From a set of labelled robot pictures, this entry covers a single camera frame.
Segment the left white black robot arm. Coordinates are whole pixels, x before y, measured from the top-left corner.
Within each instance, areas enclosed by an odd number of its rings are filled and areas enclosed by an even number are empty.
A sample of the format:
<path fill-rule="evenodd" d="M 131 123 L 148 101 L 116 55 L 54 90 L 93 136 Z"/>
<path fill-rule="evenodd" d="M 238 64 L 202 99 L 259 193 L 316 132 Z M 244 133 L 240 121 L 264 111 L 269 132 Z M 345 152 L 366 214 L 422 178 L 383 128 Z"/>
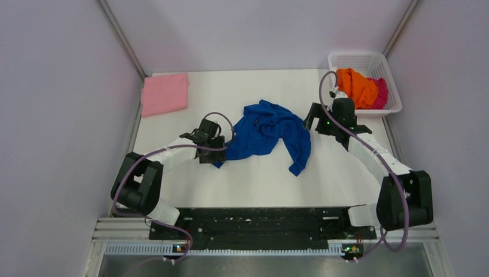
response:
<path fill-rule="evenodd" d="M 185 223 L 180 211 L 161 196 L 164 174 L 174 167 L 197 159 L 200 164 L 225 161 L 225 138 L 217 122 L 202 119 L 198 128 L 181 134 L 175 141 L 151 155 L 127 154 L 111 189 L 114 203 L 163 223 L 170 238 L 179 238 Z"/>

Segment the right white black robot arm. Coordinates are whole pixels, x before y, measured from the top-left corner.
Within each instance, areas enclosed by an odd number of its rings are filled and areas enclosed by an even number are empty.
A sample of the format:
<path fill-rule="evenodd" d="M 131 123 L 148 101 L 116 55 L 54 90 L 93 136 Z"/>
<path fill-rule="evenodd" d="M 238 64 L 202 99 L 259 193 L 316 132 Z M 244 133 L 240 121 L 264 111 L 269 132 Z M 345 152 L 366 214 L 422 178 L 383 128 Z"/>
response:
<path fill-rule="evenodd" d="M 404 228 L 406 223 L 411 227 L 432 223 L 431 177 L 426 171 L 402 164 L 377 142 L 370 128 L 358 124 L 351 99 L 335 99 L 330 107 L 313 103 L 303 121 L 306 130 L 311 130 L 314 119 L 318 119 L 316 131 L 334 137 L 380 187 L 375 203 L 347 208 L 348 216 L 338 222 L 342 236 L 353 238 L 363 226 L 392 231 Z"/>

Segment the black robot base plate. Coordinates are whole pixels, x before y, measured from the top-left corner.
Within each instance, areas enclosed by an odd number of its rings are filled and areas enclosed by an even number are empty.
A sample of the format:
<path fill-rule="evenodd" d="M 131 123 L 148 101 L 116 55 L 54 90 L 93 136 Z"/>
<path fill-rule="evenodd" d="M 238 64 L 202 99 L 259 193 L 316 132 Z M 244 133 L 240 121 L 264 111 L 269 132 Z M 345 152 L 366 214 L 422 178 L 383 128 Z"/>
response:
<path fill-rule="evenodd" d="M 345 207 L 181 208 L 176 229 L 151 224 L 149 239 L 184 241 L 193 250 L 327 249 L 329 241 L 376 239 L 371 226 L 353 227 Z"/>

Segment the blue printed t shirt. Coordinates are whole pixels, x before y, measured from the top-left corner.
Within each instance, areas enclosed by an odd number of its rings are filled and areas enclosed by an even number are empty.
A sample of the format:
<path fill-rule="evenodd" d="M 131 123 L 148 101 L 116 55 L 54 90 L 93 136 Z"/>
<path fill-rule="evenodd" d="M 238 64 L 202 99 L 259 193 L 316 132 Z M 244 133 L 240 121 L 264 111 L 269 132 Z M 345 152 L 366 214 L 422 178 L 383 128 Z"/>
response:
<path fill-rule="evenodd" d="M 304 128 L 301 118 L 278 104 L 262 99 L 245 106 L 234 132 L 234 141 L 226 143 L 227 160 L 268 155 L 279 140 L 283 140 L 292 159 L 289 172 L 297 177 L 307 166 L 312 149 L 311 134 Z"/>

